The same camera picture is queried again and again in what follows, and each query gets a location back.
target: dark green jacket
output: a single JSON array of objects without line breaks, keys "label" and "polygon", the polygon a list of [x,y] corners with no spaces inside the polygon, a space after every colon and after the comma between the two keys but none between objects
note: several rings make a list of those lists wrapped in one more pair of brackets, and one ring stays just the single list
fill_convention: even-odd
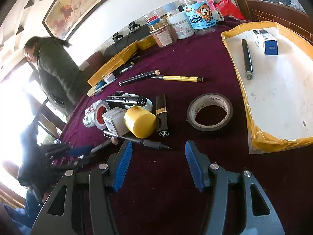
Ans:
[{"label": "dark green jacket", "polygon": [[69,116],[90,86],[56,38],[42,38],[34,51],[39,79],[49,101]]}]

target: painting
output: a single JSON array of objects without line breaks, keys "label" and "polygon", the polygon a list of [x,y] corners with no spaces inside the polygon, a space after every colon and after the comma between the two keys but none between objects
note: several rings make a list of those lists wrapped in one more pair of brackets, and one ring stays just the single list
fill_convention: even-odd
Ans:
[{"label": "painting", "polygon": [[82,22],[106,0],[54,0],[43,19],[52,37],[68,40]]}]

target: maroon velvet cloth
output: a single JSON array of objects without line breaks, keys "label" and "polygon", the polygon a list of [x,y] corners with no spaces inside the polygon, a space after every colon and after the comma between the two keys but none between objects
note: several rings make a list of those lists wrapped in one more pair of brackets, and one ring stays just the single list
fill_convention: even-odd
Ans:
[{"label": "maroon velvet cloth", "polygon": [[[113,84],[92,99],[85,97],[75,109],[62,135],[71,146],[98,145],[106,138],[102,131],[83,125],[85,109],[115,91],[136,93],[155,105],[156,96],[166,94],[170,135],[149,139],[173,149],[156,150],[133,144],[133,156],[123,187],[111,196],[116,224],[121,235],[197,234],[210,194],[195,188],[185,157],[185,143],[194,140],[200,152],[224,169],[250,170],[272,202],[286,234],[305,233],[313,211],[310,170],[312,146],[264,155],[248,153],[246,115],[232,61],[221,40],[228,26],[204,36],[193,35],[162,49],[152,47],[149,56],[122,74]],[[120,80],[139,73],[160,70],[161,75],[204,77],[204,83],[148,79],[119,86]],[[187,108],[198,96],[220,93],[233,104],[229,124],[216,132],[201,132],[187,121]],[[119,146],[103,150],[91,165],[105,162]],[[233,201],[241,193],[230,191],[224,234],[238,234],[242,208]]]}]

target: gold band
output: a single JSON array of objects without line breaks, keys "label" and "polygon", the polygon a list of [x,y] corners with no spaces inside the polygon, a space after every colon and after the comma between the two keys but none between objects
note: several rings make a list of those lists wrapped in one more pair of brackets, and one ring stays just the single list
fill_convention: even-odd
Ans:
[{"label": "gold band", "polygon": [[156,115],[161,114],[161,113],[164,113],[164,112],[166,112],[166,107],[165,107],[165,108],[158,109],[158,110],[156,111]]}]

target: white bottle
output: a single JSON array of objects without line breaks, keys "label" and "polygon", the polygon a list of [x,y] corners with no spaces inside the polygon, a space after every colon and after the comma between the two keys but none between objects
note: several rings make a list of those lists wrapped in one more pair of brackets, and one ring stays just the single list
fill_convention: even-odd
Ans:
[{"label": "white bottle", "polygon": [[94,112],[96,110],[97,105],[102,102],[102,100],[99,100],[97,102],[94,102],[93,104],[90,105],[88,109],[85,110],[85,116],[88,116],[91,112]]},{"label": "white bottle", "polygon": [[83,123],[88,128],[96,126],[94,122],[94,112],[91,112],[87,116],[85,116],[83,119]]}]

